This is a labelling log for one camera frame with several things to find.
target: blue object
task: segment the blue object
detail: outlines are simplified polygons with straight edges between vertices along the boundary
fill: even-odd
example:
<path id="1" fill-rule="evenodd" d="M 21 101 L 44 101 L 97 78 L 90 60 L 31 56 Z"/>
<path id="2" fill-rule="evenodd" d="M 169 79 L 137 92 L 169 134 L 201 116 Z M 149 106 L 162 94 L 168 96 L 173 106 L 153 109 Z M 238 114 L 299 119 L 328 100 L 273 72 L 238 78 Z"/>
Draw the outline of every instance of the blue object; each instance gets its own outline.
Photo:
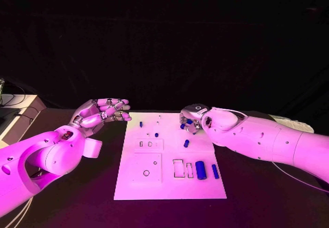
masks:
<path id="1" fill-rule="evenodd" d="M 217 165 L 211 165 L 211 167 L 212 167 L 212 171 L 214 171 L 215 179 L 220 179 Z"/>
<path id="2" fill-rule="evenodd" d="M 185 147 L 185 148 L 188 148 L 189 143 L 191 143 L 191 141 L 186 139 L 186 140 L 185 140 L 185 144 L 184 144 L 184 147 Z"/>
<path id="3" fill-rule="evenodd" d="M 198 162 L 195 163 L 195 167 L 197 167 L 198 179 L 199 179 L 199 180 L 205 180 L 205 179 L 207 179 L 205 163 L 204 163 L 202 161 L 198 161 Z"/>

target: black table surface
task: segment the black table surface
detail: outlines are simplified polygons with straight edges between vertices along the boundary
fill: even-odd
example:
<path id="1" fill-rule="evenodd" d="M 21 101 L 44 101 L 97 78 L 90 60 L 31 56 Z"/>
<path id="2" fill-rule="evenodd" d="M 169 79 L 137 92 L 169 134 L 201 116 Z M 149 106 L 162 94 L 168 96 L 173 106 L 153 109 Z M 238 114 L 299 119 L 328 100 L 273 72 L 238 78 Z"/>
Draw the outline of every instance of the black table surface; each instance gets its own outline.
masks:
<path id="1" fill-rule="evenodd" d="M 272 119 L 259 112 L 249 115 Z M 45 109 L 23 139 L 55 130 L 74 110 Z M 215 146 L 227 199 L 113 200 L 126 122 L 107 123 L 94 139 L 100 157 L 83 157 L 75 170 L 35 196 L 22 228 L 315 228 L 329 227 L 329 198 L 293 180 L 267 161 Z M 319 186 L 311 174 L 280 164 Z M 2 219 L 5 227 L 23 205 Z"/>

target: robotic arm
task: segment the robotic arm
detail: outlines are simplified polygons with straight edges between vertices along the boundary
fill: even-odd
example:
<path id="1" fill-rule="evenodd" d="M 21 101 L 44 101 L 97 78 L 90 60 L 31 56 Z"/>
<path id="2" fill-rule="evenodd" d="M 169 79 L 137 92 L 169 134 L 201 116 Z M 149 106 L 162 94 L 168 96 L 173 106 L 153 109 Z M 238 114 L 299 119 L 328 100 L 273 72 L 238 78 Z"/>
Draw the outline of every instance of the robotic arm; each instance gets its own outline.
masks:
<path id="1" fill-rule="evenodd" d="M 8 214 L 80 164 L 81 157 L 97 158 L 101 141 L 90 139 L 104 122 L 130 121 L 129 101 L 90 100 L 74 113 L 70 124 L 0 150 L 0 217 Z M 31 177 L 26 162 L 45 172 Z"/>
<path id="2" fill-rule="evenodd" d="M 329 137 L 202 104 L 181 111 L 181 127 L 205 130 L 212 143 L 250 158 L 292 165 L 329 183 Z"/>

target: black curtain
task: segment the black curtain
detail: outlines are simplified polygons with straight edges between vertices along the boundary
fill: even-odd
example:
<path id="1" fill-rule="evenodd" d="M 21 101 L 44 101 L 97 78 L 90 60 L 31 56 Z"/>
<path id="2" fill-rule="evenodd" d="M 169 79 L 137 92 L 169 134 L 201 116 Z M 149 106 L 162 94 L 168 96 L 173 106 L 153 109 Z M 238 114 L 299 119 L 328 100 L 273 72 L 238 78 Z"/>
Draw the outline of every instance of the black curtain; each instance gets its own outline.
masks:
<path id="1" fill-rule="evenodd" d="M 0 75 L 49 107 L 126 98 L 329 128 L 326 1 L 5 1 Z"/>

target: robotic hand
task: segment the robotic hand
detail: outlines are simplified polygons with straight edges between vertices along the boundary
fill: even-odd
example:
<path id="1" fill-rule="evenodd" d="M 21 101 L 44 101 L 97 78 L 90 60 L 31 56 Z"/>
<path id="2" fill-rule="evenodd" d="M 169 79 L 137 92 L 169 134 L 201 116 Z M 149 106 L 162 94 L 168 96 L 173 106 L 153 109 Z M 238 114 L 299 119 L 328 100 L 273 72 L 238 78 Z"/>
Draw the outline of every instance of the robotic hand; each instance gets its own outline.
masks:
<path id="1" fill-rule="evenodd" d="M 329 137 L 302 132 L 276 121 L 192 104 L 181 111 L 181 127 L 204 129 L 212 143 L 250 158 L 289 164 L 329 183 Z"/>
<path id="2" fill-rule="evenodd" d="M 74 113 L 70 124 L 0 150 L 0 217 L 8 214 L 80 164 L 81 156 L 97 158 L 101 141 L 90 139 L 104 122 L 130 121 L 129 101 L 90 100 Z M 29 162 L 45 173 L 31 177 Z"/>

